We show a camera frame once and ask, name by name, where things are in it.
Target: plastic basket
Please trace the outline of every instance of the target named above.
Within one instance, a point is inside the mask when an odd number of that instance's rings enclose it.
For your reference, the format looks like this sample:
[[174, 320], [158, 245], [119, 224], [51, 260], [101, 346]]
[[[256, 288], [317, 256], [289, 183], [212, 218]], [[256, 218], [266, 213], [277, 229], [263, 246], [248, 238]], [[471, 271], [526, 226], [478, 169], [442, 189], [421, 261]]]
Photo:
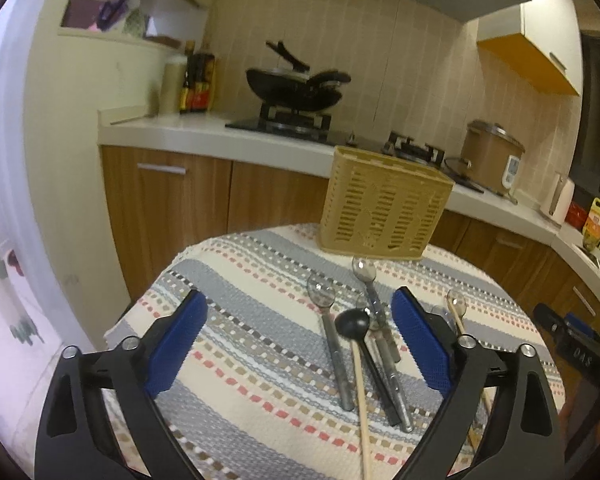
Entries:
[[453, 185], [429, 166], [338, 146], [318, 245], [337, 254], [419, 258]]

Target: kitchen counter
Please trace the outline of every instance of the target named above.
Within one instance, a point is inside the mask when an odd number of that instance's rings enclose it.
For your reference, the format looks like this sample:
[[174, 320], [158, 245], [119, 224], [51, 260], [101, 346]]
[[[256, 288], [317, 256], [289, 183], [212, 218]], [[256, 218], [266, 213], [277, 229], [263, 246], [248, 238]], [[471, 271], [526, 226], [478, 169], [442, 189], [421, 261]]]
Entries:
[[[330, 176], [331, 146], [226, 128], [226, 122], [226, 118], [214, 114], [128, 120], [124, 113], [109, 110], [100, 114], [98, 143], [206, 155], [324, 178]], [[446, 209], [550, 246], [600, 301], [600, 271], [577, 249], [582, 235], [576, 229], [570, 226], [560, 229], [532, 207], [458, 185], [454, 186]]]

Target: tiled wall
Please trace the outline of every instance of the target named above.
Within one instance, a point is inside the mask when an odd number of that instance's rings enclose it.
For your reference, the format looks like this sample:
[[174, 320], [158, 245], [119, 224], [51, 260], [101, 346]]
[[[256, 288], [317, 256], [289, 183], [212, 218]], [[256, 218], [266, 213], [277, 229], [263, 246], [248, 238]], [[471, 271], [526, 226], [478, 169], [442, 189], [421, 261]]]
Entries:
[[526, 147], [517, 185], [540, 199], [570, 166], [580, 99], [539, 94], [476, 47], [477, 27], [412, 0], [217, 0], [205, 33], [221, 59], [216, 109], [257, 114], [244, 72], [285, 66], [265, 47], [283, 40], [312, 72], [350, 73], [332, 128], [381, 140], [393, 129], [451, 155], [469, 121], [499, 122]]

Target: red container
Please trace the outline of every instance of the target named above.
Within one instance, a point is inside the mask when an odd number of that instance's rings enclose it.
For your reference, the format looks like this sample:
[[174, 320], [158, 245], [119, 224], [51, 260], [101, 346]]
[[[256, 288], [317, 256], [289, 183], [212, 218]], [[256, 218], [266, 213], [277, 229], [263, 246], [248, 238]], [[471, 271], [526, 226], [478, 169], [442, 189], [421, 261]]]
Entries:
[[588, 213], [583, 207], [579, 206], [575, 202], [571, 202], [564, 221], [567, 222], [567, 224], [575, 227], [578, 231], [582, 231], [584, 222], [587, 221], [587, 216]]

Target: wok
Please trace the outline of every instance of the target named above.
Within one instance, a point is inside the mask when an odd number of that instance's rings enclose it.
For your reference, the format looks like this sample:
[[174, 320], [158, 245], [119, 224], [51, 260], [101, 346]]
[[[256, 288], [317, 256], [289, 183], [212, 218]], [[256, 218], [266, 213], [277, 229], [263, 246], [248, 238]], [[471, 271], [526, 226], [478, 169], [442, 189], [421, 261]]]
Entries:
[[332, 107], [342, 97], [338, 87], [351, 81], [347, 73], [326, 70], [309, 77], [310, 67], [295, 58], [282, 41], [267, 46], [291, 63], [293, 70], [283, 68], [247, 70], [251, 90], [266, 104], [292, 110], [319, 112]]

